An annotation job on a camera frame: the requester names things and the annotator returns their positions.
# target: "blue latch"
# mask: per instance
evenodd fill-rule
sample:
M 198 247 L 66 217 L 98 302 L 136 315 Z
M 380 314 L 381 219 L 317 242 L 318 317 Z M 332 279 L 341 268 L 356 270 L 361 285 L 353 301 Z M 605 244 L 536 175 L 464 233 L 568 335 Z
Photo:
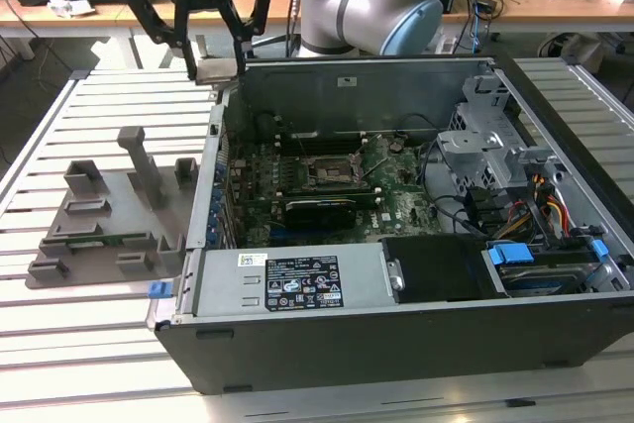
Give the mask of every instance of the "blue latch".
M 607 258 L 610 256 L 610 251 L 603 243 L 603 240 L 592 240 L 590 243 L 592 250 L 596 253 L 598 260 L 602 263 L 607 262 Z
M 491 257 L 491 261 L 493 262 L 493 265 L 498 266 L 499 264 L 504 263 L 504 257 L 495 248 L 491 248 L 488 251 L 488 255 Z
M 154 281 L 150 284 L 148 291 L 149 299 L 167 299 L 172 297 L 173 283 L 164 281 Z
M 525 243 L 500 243 L 488 251 L 494 265 L 531 263 L 535 261 Z

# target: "sticker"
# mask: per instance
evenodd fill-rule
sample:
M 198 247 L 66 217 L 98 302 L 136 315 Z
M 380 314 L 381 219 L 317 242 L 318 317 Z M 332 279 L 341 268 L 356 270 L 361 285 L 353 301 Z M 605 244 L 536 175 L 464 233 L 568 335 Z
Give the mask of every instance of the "sticker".
M 247 253 L 238 255 L 238 266 L 264 266 L 268 255 L 266 253 Z
M 269 311 L 344 307 L 337 257 L 283 258 L 265 260 L 265 265 Z
M 337 78 L 338 88 L 354 88 L 357 86 L 357 78 L 355 76 L 342 76 Z

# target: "circuit board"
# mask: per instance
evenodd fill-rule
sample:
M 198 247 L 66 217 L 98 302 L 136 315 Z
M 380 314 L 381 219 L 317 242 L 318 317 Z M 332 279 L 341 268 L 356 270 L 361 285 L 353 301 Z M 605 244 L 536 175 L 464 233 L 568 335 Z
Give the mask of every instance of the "circuit board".
M 391 236 L 440 233 L 433 206 L 416 183 L 418 147 L 376 136 L 351 154 L 287 157 L 270 144 L 245 145 L 232 159 L 231 187 L 239 246 L 370 243 Z M 284 210 L 298 200 L 354 201 L 349 229 L 286 229 Z

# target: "power supply label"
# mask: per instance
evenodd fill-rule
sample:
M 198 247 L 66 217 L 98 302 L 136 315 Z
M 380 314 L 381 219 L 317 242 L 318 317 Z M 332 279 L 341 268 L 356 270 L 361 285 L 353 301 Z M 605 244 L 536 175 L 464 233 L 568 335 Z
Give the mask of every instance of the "power supply label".
M 265 276 L 269 311 L 344 307 L 337 257 L 266 260 Z

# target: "motherboard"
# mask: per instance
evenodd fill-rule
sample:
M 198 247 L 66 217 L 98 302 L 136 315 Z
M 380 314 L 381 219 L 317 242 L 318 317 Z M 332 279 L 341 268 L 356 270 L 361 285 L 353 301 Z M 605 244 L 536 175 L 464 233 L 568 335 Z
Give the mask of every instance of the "motherboard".
M 376 242 L 440 233 L 417 184 L 420 145 L 282 141 L 233 148 L 229 196 L 240 248 Z

